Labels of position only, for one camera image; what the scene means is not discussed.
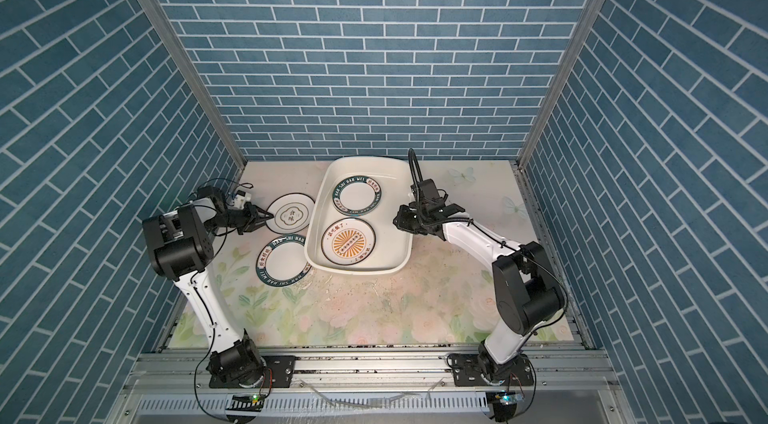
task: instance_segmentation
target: plate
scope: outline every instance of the plate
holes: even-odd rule
[[[278,197],[266,210],[275,218],[266,226],[276,234],[292,234],[310,225],[315,201],[306,194],[294,193]]]
[[[345,216],[360,217],[369,213],[381,199],[381,186],[368,176],[347,177],[333,189],[333,205]]]
[[[334,222],[322,235],[322,253],[334,264],[352,265],[370,256],[376,233],[365,220],[354,217]]]
[[[264,246],[256,261],[256,275],[273,287],[297,283],[311,268],[304,257],[304,236],[298,234],[274,239]]]

